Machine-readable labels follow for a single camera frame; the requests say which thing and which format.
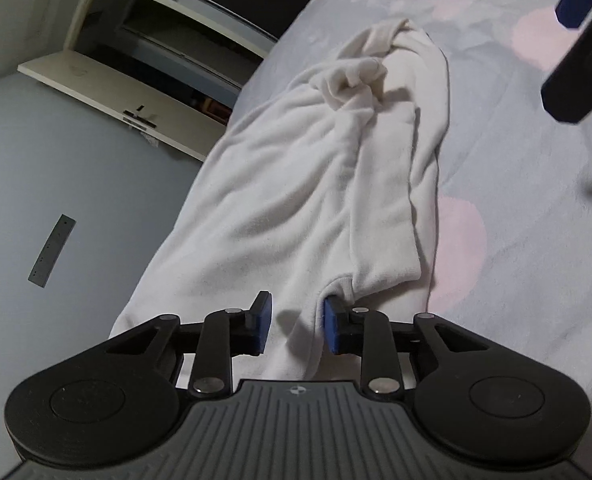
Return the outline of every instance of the crosshair logo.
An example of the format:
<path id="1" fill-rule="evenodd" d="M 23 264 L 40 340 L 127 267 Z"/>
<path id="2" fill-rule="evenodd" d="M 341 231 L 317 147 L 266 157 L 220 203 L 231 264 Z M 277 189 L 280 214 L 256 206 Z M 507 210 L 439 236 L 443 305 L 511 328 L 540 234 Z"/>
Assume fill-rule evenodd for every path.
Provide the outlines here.
<path id="1" fill-rule="evenodd" d="M 306 394 L 306 393 L 307 393 L 307 389 L 306 389 L 304 386 L 300 386 L 300 384 L 299 384 L 298 386 L 292 386 L 292 387 L 289 389 L 289 392 L 290 392 L 292 395 L 295 395 L 295 396 L 301 396 L 301 395 L 303 395 L 303 394 Z"/>

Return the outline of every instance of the bed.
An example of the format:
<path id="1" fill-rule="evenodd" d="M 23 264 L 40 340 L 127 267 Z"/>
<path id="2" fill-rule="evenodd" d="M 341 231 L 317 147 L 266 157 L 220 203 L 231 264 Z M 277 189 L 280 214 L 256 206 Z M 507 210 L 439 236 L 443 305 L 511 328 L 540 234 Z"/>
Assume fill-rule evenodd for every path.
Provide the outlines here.
<path id="1" fill-rule="evenodd" d="M 592 114 L 559 124 L 540 103 L 576 39 L 556 2 L 312 0 L 243 89 L 232 124 L 362 29 L 410 17 L 450 74 L 428 308 L 563 371 L 592 401 Z M 396 313 L 408 288 L 363 301 Z M 592 474 L 592 423 L 576 459 Z"/>

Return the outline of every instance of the open drawer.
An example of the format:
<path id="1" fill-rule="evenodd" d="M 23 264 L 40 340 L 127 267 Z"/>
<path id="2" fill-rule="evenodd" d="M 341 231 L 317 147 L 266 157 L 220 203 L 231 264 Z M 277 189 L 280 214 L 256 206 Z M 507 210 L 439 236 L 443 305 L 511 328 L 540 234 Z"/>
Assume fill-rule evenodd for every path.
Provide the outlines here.
<path id="1" fill-rule="evenodd" d="M 271 46 L 204 0 L 80 0 L 63 52 L 18 70 L 202 161 Z"/>

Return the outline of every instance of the silver rivet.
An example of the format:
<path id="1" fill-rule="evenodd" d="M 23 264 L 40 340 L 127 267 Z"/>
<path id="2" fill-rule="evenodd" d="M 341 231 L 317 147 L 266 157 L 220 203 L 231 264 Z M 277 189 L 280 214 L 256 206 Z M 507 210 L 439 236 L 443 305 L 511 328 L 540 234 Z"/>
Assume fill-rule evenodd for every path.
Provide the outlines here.
<path id="1" fill-rule="evenodd" d="M 392 394 L 400 389 L 400 383 L 389 377 L 379 377 L 369 381 L 369 389 L 375 394 Z"/>
<path id="2" fill-rule="evenodd" d="M 199 394 L 217 394 L 224 387 L 222 379 L 217 377 L 204 377 L 193 383 L 193 389 Z"/>

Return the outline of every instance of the gray floor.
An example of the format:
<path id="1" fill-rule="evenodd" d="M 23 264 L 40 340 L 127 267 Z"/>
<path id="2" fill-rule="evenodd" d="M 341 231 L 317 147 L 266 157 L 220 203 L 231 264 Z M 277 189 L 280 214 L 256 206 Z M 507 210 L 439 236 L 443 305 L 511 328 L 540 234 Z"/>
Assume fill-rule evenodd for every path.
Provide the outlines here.
<path id="1" fill-rule="evenodd" d="M 0 80 L 0 477 L 18 462 L 6 397 L 108 336 L 199 167 L 26 76 Z M 77 224 L 42 289 L 29 272 L 61 214 Z"/>

